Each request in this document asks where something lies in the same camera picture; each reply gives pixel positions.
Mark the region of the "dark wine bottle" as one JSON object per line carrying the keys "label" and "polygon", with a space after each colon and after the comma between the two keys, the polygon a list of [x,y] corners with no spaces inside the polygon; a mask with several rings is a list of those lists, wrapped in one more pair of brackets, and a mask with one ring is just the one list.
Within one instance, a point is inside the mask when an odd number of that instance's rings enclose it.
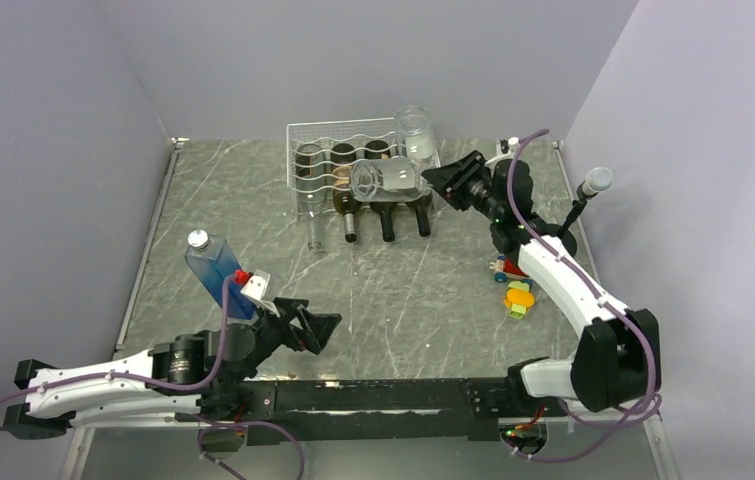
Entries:
{"label": "dark wine bottle", "polygon": [[333,205],[343,218],[344,238],[348,243],[357,241],[355,213],[361,204],[350,191],[349,179],[353,162],[356,160],[354,147],[348,143],[338,143],[331,148],[333,163]]}
{"label": "dark wine bottle", "polygon": [[428,192],[421,197],[407,201],[405,205],[411,209],[415,215],[417,222],[418,234],[420,237],[429,237],[432,233],[431,224],[429,220],[429,208],[433,202],[433,195]]}
{"label": "dark wine bottle", "polygon": [[[372,140],[365,144],[366,159],[389,159],[391,157],[391,148],[383,140]],[[395,231],[393,226],[392,214],[397,204],[392,202],[370,202],[370,209],[375,212],[380,219],[382,239],[384,242],[393,242],[395,240]]]}

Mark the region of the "clear bottle silver cap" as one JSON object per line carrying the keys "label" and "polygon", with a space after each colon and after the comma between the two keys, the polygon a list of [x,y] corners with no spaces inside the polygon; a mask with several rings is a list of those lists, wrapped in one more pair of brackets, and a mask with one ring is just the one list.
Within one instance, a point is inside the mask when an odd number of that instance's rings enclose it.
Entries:
{"label": "clear bottle silver cap", "polygon": [[406,106],[394,116],[396,137],[401,155],[432,163],[437,149],[430,113],[421,106]]}
{"label": "clear bottle silver cap", "polygon": [[404,156],[363,159],[352,167],[349,186],[360,202],[410,202],[430,191],[422,171],[419,161]]}

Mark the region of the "clear bottle silver cap front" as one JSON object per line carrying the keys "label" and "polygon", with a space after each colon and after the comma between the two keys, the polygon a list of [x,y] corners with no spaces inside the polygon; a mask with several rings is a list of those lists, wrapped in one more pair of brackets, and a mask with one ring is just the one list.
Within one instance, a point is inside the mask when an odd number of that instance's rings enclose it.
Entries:
{"label": "clear bottle silver cap front", "polygon": [[422,171],[419,161],[404,156],[363,159],[352,167],[349,186],[360,202],[410,202],[430,191]]}

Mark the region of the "dark wine bottle front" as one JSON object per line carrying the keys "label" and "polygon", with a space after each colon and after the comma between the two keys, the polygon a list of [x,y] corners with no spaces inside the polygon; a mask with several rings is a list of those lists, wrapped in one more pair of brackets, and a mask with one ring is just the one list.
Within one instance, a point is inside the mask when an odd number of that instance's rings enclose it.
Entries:
{"label": "dark wine bottle front", "polygon": [[333,163],[333,205],[343,218],[344,238],[348,243],[357,241],[355,213],[361,204],[350,191],[349,179],[353,162],[356,160],[354,147],[348,143],[338,143],[331,148]]}

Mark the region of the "blue square glass bottle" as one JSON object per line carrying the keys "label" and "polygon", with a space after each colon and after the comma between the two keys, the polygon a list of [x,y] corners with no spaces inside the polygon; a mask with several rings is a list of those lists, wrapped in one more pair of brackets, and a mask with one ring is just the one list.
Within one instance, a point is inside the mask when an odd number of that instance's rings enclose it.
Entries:
{"label": "blue square glass bottle", "polygon": [[207,292],[230,319],[252,321],[256,307],[241,293],[241,286],[226,278],[242,267],[224,237],[197,229],[187,236],[185,261]]}

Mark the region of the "clear glass bottle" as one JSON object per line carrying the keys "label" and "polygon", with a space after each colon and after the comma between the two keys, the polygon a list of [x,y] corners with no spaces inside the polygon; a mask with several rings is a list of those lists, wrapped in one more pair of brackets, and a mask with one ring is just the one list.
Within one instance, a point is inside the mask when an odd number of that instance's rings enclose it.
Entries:
{"label": "clear glass bottle", "polygon": [[323,250],[325,225],[323,212],[327,198],[327,160],[323,147],[308,143],[295,154],[295,181],[300,212],[305,220],[307,247],[311,252]]}

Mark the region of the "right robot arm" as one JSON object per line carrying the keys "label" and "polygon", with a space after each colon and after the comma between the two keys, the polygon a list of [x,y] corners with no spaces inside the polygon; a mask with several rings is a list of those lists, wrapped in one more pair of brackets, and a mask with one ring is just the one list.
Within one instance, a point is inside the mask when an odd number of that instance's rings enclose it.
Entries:
{"label": "right robot arm", "polygon": [[422,176],[452,208],[473,208],[489,220],[496,250],[548,295],[578,337],[566,360],[538,358],[509,368],[504,397],[512,412],[529,415],[546,398],[575,399],[599,412],[659,391],[656,317],[616,299],[573,258],[567,231],[536,213],[525,162],[489,168],[474,151]]}

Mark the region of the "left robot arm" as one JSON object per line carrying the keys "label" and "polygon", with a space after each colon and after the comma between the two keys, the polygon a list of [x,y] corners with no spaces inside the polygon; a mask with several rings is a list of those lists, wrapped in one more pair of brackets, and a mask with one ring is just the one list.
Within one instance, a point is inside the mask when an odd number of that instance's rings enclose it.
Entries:
{"label": "left robot arm", "polygon": [[232,420],[251,403],[242,383],[281,347],[320,354],[343,317],[313,313],[305,299],[278,298],[251,324],[180,335],[124,359],[59,369],[19,363],[22,400],[7,406],[1,430],[22,440],[52,439],[71,428],[144,414]]}

